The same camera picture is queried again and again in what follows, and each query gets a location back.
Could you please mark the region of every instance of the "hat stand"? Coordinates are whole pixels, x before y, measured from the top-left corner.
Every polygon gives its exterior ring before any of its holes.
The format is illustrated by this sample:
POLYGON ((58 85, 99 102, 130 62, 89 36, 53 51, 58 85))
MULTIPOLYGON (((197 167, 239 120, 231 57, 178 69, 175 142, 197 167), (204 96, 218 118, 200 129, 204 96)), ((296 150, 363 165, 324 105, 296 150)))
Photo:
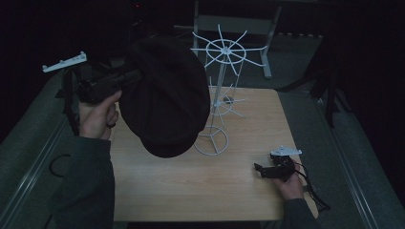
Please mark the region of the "hat stand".
POLYGON ((204 40, 207 42, 207 45, 205 46, 205 49, 191 49, 193 51, 205 51, 206 52, 206 58, 205 58, 205 65, 204 67, 207 68, 209 65, 211 65, 214 62, 220 63, 220 72, 218 75, 218 81, 217 81, 217 86, 213 86, 210 78, 209 82, 209 91, 214 94, 214 98, 211 101, 211 123, 210 125, 205 126, 204 131, 199 133, 199 137, 203 137, 205 140, 211 141, 212 146, 214 148, 214 152, 207 151, 202 149, 201 147, 198 146, 198 143, 194 144, 196 149, 208 156, 216 156, 220 153, 222 153, 226 147, 228 146, 228 136, 226 132, 214 125, 214 120, 216 117, 219 117, 221 120, 221 123, 224 127, 224 119, 223 115, 227 113, 233 113, 239 116, 244 116, 243 114, 240 114, 232 109, 232 105, 235 102, 240 102, 244 101, 245 99, 234 99, 234 95, 238 86, 239 82, 239 76, 242 71, 242 66, 244 65, 244 62, 247 61, 251 64, 254 64, 259 67, 263 67, 264 65, 258 64, 256 62, 253 62, 249 59, 246 58, 246 54, 248 51, 260 51, 265 49, 266 47, 262 47, 259 49, 245 49, 241 44, 238 42, 246 35, 247 31, 245 31, 244 34, 242 34, 236 41, 229 40, 229 39, 223 39, 223 35, 221 33, 221 28, 220 25, 218 25, 218 32, 220 35, 220 39, 210 41, 208 39, 205 39, 201 36, 196 35, 194 32, 193 34, 200 38, 201 40, 204 40), (223 83, 224 83, 224 76, 226 72, 226 67, 230 65, 234 74, 236 75, 236 82, 235 84, 231 84, 229 87, 224 88, 223 90, 223 83))

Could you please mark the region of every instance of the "right hand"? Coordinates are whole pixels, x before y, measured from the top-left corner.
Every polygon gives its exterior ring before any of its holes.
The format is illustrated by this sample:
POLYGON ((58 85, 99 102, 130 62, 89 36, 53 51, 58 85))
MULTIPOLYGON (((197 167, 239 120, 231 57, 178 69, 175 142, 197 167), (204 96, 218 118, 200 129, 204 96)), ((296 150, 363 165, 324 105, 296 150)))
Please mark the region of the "right hand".
MULTIPOLYGON (((295 164, 295 170, 300 170, 298 164, 295 164)), ((304 198, 303 181, 298 177, 298 173, 291 175, 286 182, 279 178, 271 178, 270 180, 277 186, 284 200, 304 198)))
POLYGON ((121 93, 122 91, 118 91, 97 105, 79 104, 80 136, 108 140, 111 128, 118 121, 116 102, 121 97, 121 93))

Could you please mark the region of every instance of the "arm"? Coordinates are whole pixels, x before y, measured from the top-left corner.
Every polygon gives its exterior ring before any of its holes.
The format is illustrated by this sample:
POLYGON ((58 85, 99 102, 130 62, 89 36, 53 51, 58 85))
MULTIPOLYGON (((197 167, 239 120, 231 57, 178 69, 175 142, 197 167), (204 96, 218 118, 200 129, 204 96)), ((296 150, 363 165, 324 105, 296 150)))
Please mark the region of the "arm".
POLYGON ((115 179, 107 125, 117 122, 120 92, 94 106, 81 103, 80 136, 73 143, 71 165, 49 201, 57 228, 112 228, 115 179))
POLYGON ((289 180, 271 179, 282 194, 285 202, 282 229, 321 229, 304 199, 303 183, 297 173, 289 180))

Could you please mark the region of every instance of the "sleeve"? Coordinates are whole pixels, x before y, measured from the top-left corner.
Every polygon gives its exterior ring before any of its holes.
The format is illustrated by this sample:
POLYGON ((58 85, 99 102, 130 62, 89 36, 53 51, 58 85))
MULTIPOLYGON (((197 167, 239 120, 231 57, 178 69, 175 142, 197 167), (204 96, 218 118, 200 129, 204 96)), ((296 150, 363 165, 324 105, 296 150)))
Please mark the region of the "sleeve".
POLYGON ((287 200, 281 229, 321 229, 303 198, 287 200))
POLYGON ((57 228, 113 228, 115 179, 111 142, 78 137, 61 186, 49 200, 57 228))

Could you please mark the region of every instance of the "table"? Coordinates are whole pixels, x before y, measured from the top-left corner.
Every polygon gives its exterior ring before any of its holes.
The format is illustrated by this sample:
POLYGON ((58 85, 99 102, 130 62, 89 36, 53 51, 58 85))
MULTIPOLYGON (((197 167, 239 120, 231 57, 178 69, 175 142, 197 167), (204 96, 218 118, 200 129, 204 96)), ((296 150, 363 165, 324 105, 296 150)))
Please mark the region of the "table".
MULTIPOLYGON (((270 150, 295 148, 288 122, 275 91, 237 89, 235 99, 242 98, 246 100, 235 102, 233 109, 244 116, 224 116, 229 145, 217 156, 194 147, 174 158, 152 156, 121 119, 111 137, 115 221, 281 219, 283 200, 253 163, 270 166, 270 150)), ((308 194, 306 200, 317 217, 308 194)))

